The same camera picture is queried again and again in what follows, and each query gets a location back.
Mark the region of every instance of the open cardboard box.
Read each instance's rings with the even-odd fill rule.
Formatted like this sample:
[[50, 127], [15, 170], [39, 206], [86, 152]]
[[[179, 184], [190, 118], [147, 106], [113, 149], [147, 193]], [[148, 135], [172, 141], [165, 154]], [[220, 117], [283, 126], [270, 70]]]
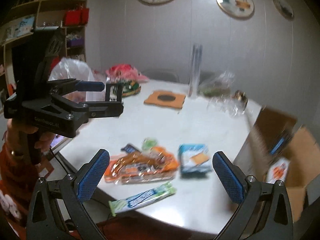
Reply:
[[[264, 181], [269, 168], [268, 151], [283, 129], [292, 131], [296, 121], [288, 114], [262, 107], [233, 164], [245, 175]], [[320, 148], [308, 129], [302, 126], [283, 150], [283, 156], [290, 160], [285, 186], [295, 222], [303, 210], [307, 185], [320, 174]]]

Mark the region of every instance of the human hand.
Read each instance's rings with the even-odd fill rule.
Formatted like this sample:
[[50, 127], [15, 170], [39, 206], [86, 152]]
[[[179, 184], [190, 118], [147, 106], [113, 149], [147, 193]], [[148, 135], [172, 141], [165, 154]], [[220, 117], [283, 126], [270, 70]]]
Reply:
[[[11, 151], [22, 152], [23, 149], [19, 133], [24, 132], [26, 134], [33, 134], [37, 130], [37, 127], [26, 125], [22, 122], [17, 121], [16, 119], [9, 119], [7, 122], [7, 133], [5, 136], [5, 141], [7, 143], [8, 148]], [[54, 137], [54, 133], [44, 132], [40, 136], [39, 141], [35, 143], [35, 149], [41, 149], [41, 152], [48, 151]]]

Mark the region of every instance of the red clothing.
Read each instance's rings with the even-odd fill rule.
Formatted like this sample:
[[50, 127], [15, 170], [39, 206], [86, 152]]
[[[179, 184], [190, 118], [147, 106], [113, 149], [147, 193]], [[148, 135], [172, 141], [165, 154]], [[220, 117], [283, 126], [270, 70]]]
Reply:
[[[28, 207], [39, 175], [34, 165], [11, 160], [7, 151], [4, 144], [0, 152], [0, 204], [12, 228], [25, 240]], [[190, 236], [182, 229], [165, 224], [151, 226], [144, 218], [111, 219], [97, 226], [108, 240], [183, 240]], [[77, 232], [71, 235], [80, 239]]]

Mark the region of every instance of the black circle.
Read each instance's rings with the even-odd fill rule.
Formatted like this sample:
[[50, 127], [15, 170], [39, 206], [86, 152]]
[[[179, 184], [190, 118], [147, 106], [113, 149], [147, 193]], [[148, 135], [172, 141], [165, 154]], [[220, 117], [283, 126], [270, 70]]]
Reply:
[[172, 102], [176, 100], [176, 97], [171, 95], [159, 95], [158, 99], [165, 102]]

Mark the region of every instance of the person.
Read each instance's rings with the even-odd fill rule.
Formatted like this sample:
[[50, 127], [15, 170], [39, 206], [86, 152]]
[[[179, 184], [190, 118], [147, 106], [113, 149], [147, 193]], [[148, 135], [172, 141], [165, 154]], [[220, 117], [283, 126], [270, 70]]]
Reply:
[[[0, 152], [0, 204], [6, 219], [20, 239], [26, 239], [26, 223], [28, 207], [32, 192], [39, 178], [36, 166], [26, 164], [19, 152], [22, 152], [21, 132], [33, 134], [38, 130], [22, 122], [9, 119], [7, 131], [4, 134], [5, 143]], [[35, 148], [41, 152], [49, 150], [55, 134], [44, 132]], [[145, 217], [121, 217], [110, 219], [97, 224], [100, 231], [108, 240], [166, 240], [188, 239], [190, 233], [183, 229], [174, 228], [164, 223], [157, 224]], [[70, 232], [80, 239], [76, 231]]]

